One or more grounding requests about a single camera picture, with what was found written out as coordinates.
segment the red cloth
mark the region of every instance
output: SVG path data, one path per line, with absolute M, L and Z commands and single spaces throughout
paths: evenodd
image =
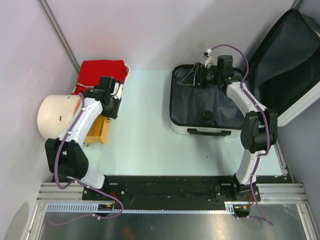
M 99 84 L 101 76 L 113 77 L 118 82 L 123 83 L 127 76 L 127 68 L 122 60 L 89 60 L 83 61 L 78 82 L 72 93 L 77 95 L 83 93 L 87 88 Z

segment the suitcase lid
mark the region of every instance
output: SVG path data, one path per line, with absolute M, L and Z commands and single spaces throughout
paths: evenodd
M 249 61 L 247 85 L 284 126 L 320 97 L 320 31 L 295 9 L 272 27 Z

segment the white table surface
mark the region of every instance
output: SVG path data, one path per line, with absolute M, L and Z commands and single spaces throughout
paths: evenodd
M 175 133 L 170 126 L 171 70 L 132 70 L 107 144 L 84 146 L 89 164 L 105 175 L 225 176 L 239 168 L 240 137 Z M 281 175 L 272 147 L 260 176 Z

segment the black suitcase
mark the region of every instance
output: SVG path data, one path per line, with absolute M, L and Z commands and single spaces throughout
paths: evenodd
M 279 127 L 320 97 L 318 33 L 319 26 L 312 18 L 290 9 L 272 27 L 249 61 L 246 86 L 268 109 L 277 110 Z M 180 134 L 239 136 L 244 116 L 216 85 L 196 89 L 179 84 L 193 66 L 180 65 L 172 70 L 169 113 L 172 129 Z M 241 70 L 234 68 L 234 71 L 243 76 Z

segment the gray wall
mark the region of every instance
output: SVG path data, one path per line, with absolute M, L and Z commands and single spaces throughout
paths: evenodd
M 18 240 L 49 176 L 39 107 L 77 75 L 37 1 L 0 1 L 0 23 L 0 239 Z
M 320 24 L 320 1 L 305 0 L 302 13 Z M 297 182 L 303 182 L 313 213 L 320 226 L 320 99 L 288 125 L 279 128 L 288 164 Z
M 48 0 L 79 63 L 122 59 L 131 69 L 171 69 L 203 61 L 231 44 L 248 53 L 293 0 Z M 232 54 L 217 49 L 214 56 Z

